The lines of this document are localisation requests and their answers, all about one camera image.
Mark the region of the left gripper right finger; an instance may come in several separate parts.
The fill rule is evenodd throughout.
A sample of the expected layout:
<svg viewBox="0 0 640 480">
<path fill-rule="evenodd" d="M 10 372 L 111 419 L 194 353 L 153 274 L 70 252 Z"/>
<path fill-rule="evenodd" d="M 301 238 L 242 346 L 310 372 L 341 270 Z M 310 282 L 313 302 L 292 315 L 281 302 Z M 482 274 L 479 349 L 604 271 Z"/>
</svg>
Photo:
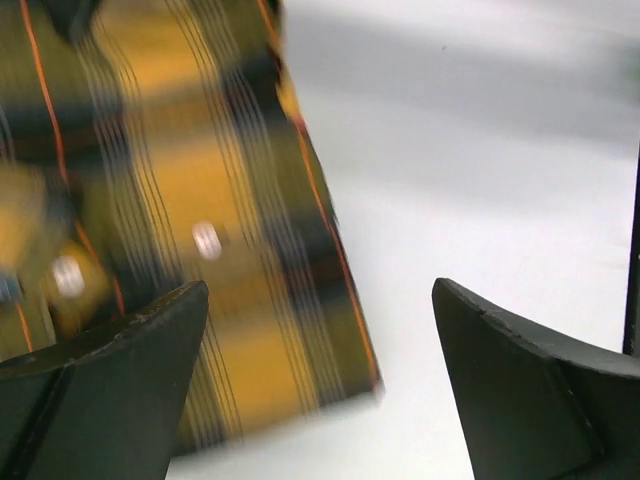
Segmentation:
<svg viewBox="0 0 640 480">
<path fill-rule="evenodd" d="M 639 360 L 509 312 L 451 279 L 434 315 L 477 479 L 636 479 Z"/>
</svg>

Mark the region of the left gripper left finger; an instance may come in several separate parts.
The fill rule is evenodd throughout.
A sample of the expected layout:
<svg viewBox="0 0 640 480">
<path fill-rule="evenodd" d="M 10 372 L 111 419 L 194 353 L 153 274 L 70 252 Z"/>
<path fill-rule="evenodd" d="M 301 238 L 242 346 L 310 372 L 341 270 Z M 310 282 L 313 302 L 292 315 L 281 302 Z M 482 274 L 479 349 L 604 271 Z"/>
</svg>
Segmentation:
<svg viewBox="0 0 640 480">
<path fill-rule="evenodd" d="M 1 364 L 4 479 L 163 479 L 208 311 L 204 282 Z"/>
</svg>

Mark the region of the yellow plaid long sleeve shirt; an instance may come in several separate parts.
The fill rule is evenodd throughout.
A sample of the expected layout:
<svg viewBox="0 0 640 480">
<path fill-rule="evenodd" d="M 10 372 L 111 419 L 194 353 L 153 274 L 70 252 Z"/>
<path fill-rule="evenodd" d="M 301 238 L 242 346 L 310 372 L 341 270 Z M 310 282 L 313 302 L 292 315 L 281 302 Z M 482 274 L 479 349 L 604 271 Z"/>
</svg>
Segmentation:
<svg viewBox="0 0 640 480">
<path fill-rule="evenodd" d="M 279 1 L 1 5 L 1 356 L 201 280 L 176 450 L 378 390 Z"/>
</svg>

